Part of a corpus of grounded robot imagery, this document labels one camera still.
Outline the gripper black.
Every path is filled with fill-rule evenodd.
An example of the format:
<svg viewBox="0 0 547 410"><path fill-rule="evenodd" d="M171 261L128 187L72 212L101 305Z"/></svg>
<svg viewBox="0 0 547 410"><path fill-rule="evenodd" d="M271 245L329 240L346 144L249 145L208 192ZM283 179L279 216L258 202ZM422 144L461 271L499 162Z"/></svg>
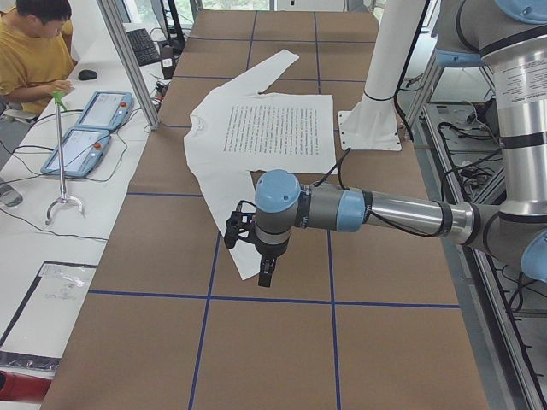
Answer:
<svg viewBox="0 0 547 410"><path fill-rule="evenodd" d="M277 259L286 252L287 241L271 244L258 240L255 247L262 256L260 271L258 273L258 285L261 287L270 287L274 274L274 259Z"/></svg>

